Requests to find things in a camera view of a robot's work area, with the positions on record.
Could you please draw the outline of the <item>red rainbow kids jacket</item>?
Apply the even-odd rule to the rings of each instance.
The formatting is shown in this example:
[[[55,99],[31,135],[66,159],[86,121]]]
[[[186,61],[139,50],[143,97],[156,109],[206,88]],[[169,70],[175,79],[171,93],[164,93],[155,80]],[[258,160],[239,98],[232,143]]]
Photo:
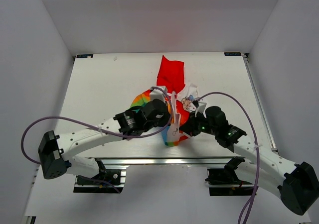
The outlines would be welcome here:
[[[171,61],[162,56],[157,76],[157,86],[166,86],[169,100],[168,111],[173,113],[171,125],[161,132],[166,146],[177,146],[190,138],[179,131],[179,127],[187,122],[196,107],[192,103],[199,98],[198,87],[187,84],[184,77],[184,62]]]

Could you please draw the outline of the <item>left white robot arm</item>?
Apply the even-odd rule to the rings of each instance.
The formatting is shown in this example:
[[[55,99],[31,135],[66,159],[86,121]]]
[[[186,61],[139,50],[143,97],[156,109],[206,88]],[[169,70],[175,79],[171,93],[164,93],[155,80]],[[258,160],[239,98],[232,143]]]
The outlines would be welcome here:
[[[165,126],[169,118],[167,104],[155,99],[143,107],[132,107],[92,128],[67,134],[48,131],[38,148],[43,176],[50,180],[72,174],[99,184],[104,181],[106,174],[103,162],[98,158],[81,157],[79,153],[110,142],[141,137],[154,127]]]

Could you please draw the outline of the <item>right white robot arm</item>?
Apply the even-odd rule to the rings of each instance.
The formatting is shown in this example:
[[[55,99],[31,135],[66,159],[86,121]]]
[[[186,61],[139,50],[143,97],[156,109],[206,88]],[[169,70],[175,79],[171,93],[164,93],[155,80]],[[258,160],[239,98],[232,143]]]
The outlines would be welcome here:
[[[297,164],[256,146],[245,131],[229,124],[219,107],[209,107],[205,113],[192,113],[179,129],[189,136],[202,132],[214,135],[220,146],[243,158],[233,159],[226,166],[225,177],[232,184],[239,180],[253,183],[255,173],[259,172],[259,188],[277,196],[300,216],[319,198],[319,180],[310,164]]]

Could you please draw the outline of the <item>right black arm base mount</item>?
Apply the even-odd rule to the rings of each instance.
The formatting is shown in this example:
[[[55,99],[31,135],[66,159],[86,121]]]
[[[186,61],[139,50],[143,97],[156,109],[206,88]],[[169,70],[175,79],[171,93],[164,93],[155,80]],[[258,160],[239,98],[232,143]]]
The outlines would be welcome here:
[[[253,193],[253,184],[238,178],[235,171],[244,158],[234,157],[222,168],[209,168],[205,182],[209,185],[211,197],[250,196]]]

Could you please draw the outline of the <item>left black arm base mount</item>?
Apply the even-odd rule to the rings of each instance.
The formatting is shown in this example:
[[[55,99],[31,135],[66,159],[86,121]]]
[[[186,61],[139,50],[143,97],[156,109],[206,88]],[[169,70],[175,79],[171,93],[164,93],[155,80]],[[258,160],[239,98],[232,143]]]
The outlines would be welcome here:
[[[74,193],[120,194],[124,187],[121,181],[122,169],[107,169],[101,159],[98,163],[99,173],[92,178],[76,176]]]

